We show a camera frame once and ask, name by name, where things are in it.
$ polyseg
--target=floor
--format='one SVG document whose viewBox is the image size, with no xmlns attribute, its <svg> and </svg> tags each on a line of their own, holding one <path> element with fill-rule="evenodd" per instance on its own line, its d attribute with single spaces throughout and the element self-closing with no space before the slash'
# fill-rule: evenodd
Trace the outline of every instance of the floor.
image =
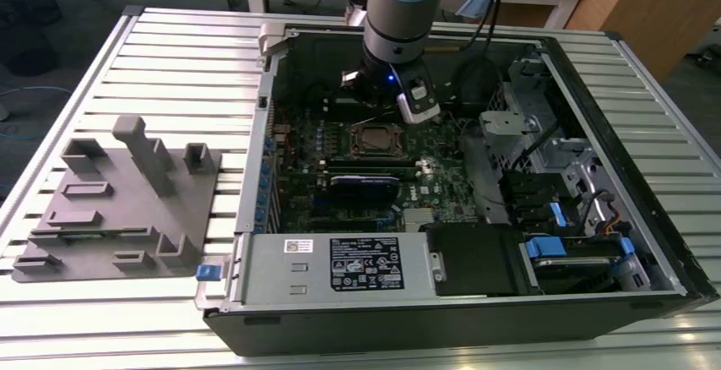
<svg viewBox="0 0 721 370">
<path fill-rule="evenodd" d="M 228 10 L 227 0 L 56 0 L 63 20 L 46 28 L 48 39 L 60 54 L 62 66 L 35 78 L 12 76 L 0 66 L 0 93 L 14 87 L 76 87 L 95 54 L 114 28 L 122 10 L 130 4 L 148 7 Z M 341 15 L 345 0 L 271 0 L 272 12 Z M 721 151 L 721 76 L 697 68 L 684 59 L 665 84 L 667 90 L 713 149 Z M 54 90 L 28 90 L 0 96 L 11 118 L 0 122 L 0 133 L 42 137 L 50 130 L 67 95 Z M 0 135 L 0 203 L 11 191 L 40 139 L 8 139 Z"/>
</svg>

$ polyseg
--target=blue latch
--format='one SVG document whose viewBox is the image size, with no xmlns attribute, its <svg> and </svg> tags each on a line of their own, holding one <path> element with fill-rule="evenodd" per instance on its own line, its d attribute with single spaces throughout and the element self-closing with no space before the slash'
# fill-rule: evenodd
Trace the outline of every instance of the blue latch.
<svg viewBox="0 0 721 370">
<path fill-rule="evenodd" d="M 553 211 L 553 215 L 556 216 L 556 223 L 561 228 L 567 227 L 565 217 L 564 217 L 564 211 L 561 210 L 561 205 L 559 203 L 551 203 L 551 210 Z"/>
<path fill-rule="evenodd" d="M 631 241 L 628 237 L 621 238 L 621 249 L 623 249 L 623 254 L 625 256 L 636 252 L 636 248 L 633 247 L 633 242 Z"/>
<path fill-rule="evenodd" d="M 551 258 L 567 255 L 560 237 L 535 237 L 527 242 L 527 252 L 531 258 Z"/>
<path fill-rule="evenodd" d="M 195 272 L 198 281 L 220 281 L 223 266 L 218 264 L 200 264 Z"/>
</svg>

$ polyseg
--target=slotted metal surface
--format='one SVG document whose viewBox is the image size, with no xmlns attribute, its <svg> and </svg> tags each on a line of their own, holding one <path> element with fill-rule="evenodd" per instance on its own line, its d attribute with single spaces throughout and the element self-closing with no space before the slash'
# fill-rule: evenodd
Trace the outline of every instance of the slotted metal surface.
<svg viewBox="0 0 721 370">
<path fill-rule="evenodd" d="M 119 145 L 110 130 L 122 113 L 144 115 L 150 136 L 163 137 L 168 147 L 206 142 L 223 150 L 204 251 L 231 252 L 260 73 L 256 38 L 259 26 L 273 19 L 340 24 L 336 18 L 160 8 L 119 23 L 76 91 L 75 106 L 71 100 L 68 124 L 51 131 L 58 144 L 48 138 L 42 145 L 44 153 L 36 155 L 3 209 L 11 221 L 0 238 L 0 367 L 575 369 L 644 363 L 656 368 L 717 368 L 721 302 L 675 318 L 647 320 L 591 341 L 243 358 L 202 321 L 194 306 L 195 278 L 24 285 L 11 280 L 14 258 L 23 253 L 28 231 L 48 206 L 48 191 L 60 182 L 59 148 L 71 137 Z M 439 24 L 437 29 L 471 32 L 472 26 Z M 500 30 L 551 35 L 560 41 L 699 262 L 721 283 L 717 159 L 631 54 L 621 54 L 623 44 L 595 32 Z M 223 282 L 208 285 L 211 298 L 223 293 Z"/>
</svg>

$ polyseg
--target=power supply label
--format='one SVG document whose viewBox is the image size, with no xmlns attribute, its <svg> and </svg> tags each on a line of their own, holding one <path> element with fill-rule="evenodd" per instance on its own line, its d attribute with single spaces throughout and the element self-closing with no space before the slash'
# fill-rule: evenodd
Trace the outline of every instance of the power supply label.
<svg viewBox="0 0 721 370">
<path fill-rule="evenodd" d="M 401 290 L 397 237 L 332 239 L 331 287 L 335 291 Z"/>
</svg>

